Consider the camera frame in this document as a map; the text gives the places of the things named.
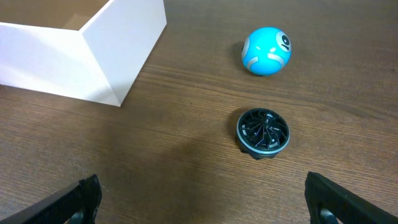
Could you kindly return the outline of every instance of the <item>blue ball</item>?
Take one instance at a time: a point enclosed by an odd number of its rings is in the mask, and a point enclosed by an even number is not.
[[[292,43],[280,29],[264,27],[244,41],[243,65],[256,75],[272,75],[281,70],[292,54]]]

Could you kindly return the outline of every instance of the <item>wooden table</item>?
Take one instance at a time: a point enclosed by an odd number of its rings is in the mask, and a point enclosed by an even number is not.
[[[165,7],[167,28],[121,108],[0,87],[0,219],[98,174],[97,223],[308,223],[308,171],[398,215],[396,0]],[[293,45],[271,77],[240,60],[262,26]],[[234,140],[257,107],[290,127],[274,159]]]

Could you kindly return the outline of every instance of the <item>white box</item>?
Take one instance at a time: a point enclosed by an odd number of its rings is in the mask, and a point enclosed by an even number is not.
[[[120,106],[163,0],[0,0],[0,84]]]

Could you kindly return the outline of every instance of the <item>box side panel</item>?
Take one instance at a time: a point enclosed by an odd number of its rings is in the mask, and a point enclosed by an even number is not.
[[[113,0],[82,28],[120,103],[165,25],[163,0]]]
[[[0,25],[0,84],[119,106],[75,30]]]

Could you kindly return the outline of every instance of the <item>ball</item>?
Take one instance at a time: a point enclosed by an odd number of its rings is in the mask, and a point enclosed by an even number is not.
[[[292,54],[292,43],[280,29],[264,27],[244,41],[243,65],[256,75],[268,76],[281,70]]]

